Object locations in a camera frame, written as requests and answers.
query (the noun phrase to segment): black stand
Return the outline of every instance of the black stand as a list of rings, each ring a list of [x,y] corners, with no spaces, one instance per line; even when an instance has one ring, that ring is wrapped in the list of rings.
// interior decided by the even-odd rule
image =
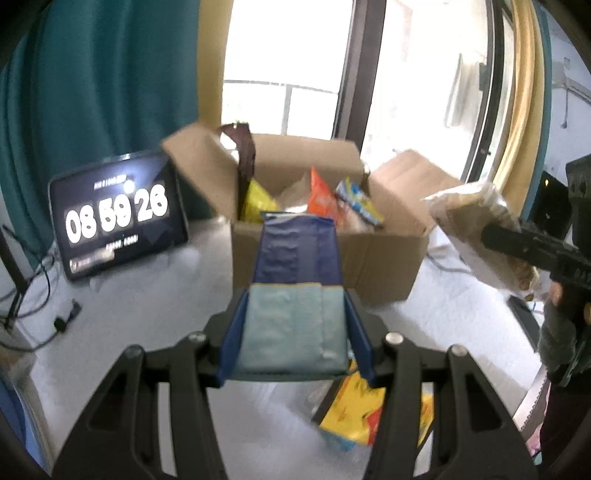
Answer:
[[[22,274],[21,270],[18,268],[17,262],[14,260],[12,256],[12,252],[10,248],[8,248],[8,243],[6,242],[6,238],[4,238],[4,234],[0,229],[0,260],[4,263],[4,267],[8,271],[10,278],[14,282],[14,286],[17,289],[16,293],[14,294],[14,298],[12,299],[12,303],[8,310],[7,315],[7,322],[4,324],[7,330],[12,328],[14,324],[14,318],[18,313],[18,309],[21,307],[22,299],[25,296],[25,292],[28,288],[28,281]]]

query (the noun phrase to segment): white table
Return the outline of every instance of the white table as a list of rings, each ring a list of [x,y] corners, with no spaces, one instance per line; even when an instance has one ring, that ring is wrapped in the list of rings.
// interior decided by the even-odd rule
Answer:
[[[53,330],[64,299],[75,298],[80,316],[66,334],[37,353],[27,396],[37,406],[50,453],[55,458],[78,415],[126,346],[152,350],[175,344],[225,310],[232,295],[229,226],[220,219],[190,227],[190,243],[166,254],[105,273],[75,286],[57,280],[47,308],[22,327],[37,339]],[[60,268],[51,276],[61,277]],[[26,302],[43,295],[37,279]],[[421,346],[470,350],[514,413],[540,368],[540,360],[503,293],[473,277],[444,273],[423,262],[405,303],[375,310],[391,330]],[[369,450],[340,453],[309,421],[296,413],[309,385],[229,382],[210,391],[212,415],[230,478],[358,479]],[[165,471],[172,471],[170,438],[161,435]],[[428,456],[421,456],[423,469]]]

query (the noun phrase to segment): teal curtain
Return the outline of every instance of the teal curtain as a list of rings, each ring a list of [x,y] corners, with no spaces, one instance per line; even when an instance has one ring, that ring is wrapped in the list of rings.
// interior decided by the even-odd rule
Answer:
[[[0,74],[0,187],[31,246],[53,242],[47,184],[157,148],[197,119],[199,0],[54,0]],[[209,209],[181,186],[190,218]]]

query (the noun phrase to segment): white digits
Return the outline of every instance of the white digits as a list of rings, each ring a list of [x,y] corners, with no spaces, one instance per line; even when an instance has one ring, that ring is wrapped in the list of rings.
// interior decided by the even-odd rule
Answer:
[[[77,244],[82,235],[82,226],[80,225],[80,217],[75,210],[70,210],[66,215],[66,233],[71,243]]]
[[[150,192],[150,206],[155,216],[162,217],[162,215],[166,214],[168,210],[168,199],[166,198],[164,185],[157,183],[152,187],[152,191]]]
[[[131,204],[126,195],[120,194],[115,198],[115,214],[117,215],[117,225],[125,228],[131,222]]]
[[[106,233],[112,232],[115,228],[116,215],[111,208],[112,203],[113,199],[104,199],[99,202],[100,227]]]
[[[84,205],[80,209],[80,223],[84,238],[92,238],[96,235],[95,211],[91,205]]]
[[[146,189],[139,189],[135,192],[134,203],[137,205],[139,202],[142,202],[142,204],[139,206],[138,222],[150,220],[152,218],[152,210],[148,208],[150,195]]]

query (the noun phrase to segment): snack package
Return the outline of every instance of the snack package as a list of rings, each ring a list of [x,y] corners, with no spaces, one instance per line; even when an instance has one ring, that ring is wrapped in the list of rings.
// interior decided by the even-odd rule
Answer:
[[[351,368],[357,366],[353,361]],[[385,389],[370,388],[355,372],[342,382],[336,382],[326,394],[314,415],[320,428],[344,440],[361,445],[373,445],[382,414]],[[423,445],[434,419],[433,395],[422,395],[418,447]]]
[[[285,189],[277,198],[280,209],[291,213],[312,213],[330,218],[337,228],[341,227],[343,215],[329,186],[311,167],[304,177]]]
[[[269,193],[258,183],[252,179],[246,197],[244,200],[244,208],[240,215],[240,220],[249,223],[262,223],[261,212],[276,212],[279,209],[279,204],[269,195]]]
[[[384,217],[375,209],[369,197],[355,183],[351,183],[349,177],[339,183],[336,195],[346,201],[366,222],[374,226],[383,224]]]
[[[494,288],[530,296],[540,276],[537,270],[513,257],[487,249],[480,240],[483,228],[497,223],[519,231],[505,199],[492,183],[468,183],[427,197],[429,213],[449,237],[474,276]]]
[[[355,212],[346,201],[337,200],[337,206],[342,215],[341,227],[343,230],[357,233],[375,231],[375,227],[363,220],[361,215]]]

